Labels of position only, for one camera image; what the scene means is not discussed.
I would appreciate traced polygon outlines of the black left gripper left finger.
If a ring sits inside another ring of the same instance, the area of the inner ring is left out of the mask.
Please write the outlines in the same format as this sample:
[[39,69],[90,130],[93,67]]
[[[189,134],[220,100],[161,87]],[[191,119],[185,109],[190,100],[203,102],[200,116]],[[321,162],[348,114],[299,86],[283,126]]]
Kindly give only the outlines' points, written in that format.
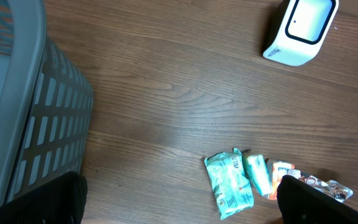
[[86,205],[85,177],[70,171],[0,207],[0,224],[80,224]]

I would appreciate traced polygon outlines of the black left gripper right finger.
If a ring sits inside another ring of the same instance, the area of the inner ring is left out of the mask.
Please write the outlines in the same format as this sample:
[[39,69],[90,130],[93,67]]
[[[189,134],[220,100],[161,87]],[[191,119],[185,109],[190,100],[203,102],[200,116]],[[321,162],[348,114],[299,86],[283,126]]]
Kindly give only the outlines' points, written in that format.
[[277,189],[284,224],[358,224],[358,211],[290,176]]

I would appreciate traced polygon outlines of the dried mushroom plastic bag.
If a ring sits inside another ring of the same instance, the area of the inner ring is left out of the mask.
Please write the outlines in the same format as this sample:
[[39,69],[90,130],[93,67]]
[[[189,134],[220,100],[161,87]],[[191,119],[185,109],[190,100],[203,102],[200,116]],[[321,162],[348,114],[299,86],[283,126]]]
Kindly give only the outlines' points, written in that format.
[[353,191],[336,182],[335,180],[329,180],[327,182],[305,172],[297,169],[289,169],[287,175],[290,175],[307,185],[315,188],[316,190],[334,198],[338,202],[344,203],[349,197],[353,195]]

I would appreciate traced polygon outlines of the small orange snack packet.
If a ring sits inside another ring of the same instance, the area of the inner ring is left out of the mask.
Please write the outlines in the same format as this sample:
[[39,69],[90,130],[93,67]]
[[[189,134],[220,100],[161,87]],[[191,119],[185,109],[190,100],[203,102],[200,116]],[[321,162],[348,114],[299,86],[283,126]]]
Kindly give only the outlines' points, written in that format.
[[282,181],[282,177],[287,175],[287,172],[290,169],[294,169],[295,165],[276,160],[276,159],[268,159],[267,160],[267,169],[269,174],[269,179],[272,183],[272,192],[267,196],[269,200],[277,199],[277,189]]

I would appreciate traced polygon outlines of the teal tissue packet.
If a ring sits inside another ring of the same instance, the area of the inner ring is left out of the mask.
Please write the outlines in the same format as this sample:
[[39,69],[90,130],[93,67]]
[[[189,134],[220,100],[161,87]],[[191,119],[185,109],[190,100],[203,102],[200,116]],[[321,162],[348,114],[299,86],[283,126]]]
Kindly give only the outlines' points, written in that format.
[[263,155],[255,154],[245,159],[248,176],[263,197],[268,197],[272,192],[272,184]]

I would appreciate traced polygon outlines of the teal wet wipes pack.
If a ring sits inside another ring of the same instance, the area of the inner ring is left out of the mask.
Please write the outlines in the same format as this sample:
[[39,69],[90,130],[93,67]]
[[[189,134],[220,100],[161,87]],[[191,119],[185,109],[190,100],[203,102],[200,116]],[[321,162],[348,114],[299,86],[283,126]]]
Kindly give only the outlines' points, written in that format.
[[251,182],[245,175],[242,153],[237,148],[204,160],[220,219],[254,206]]

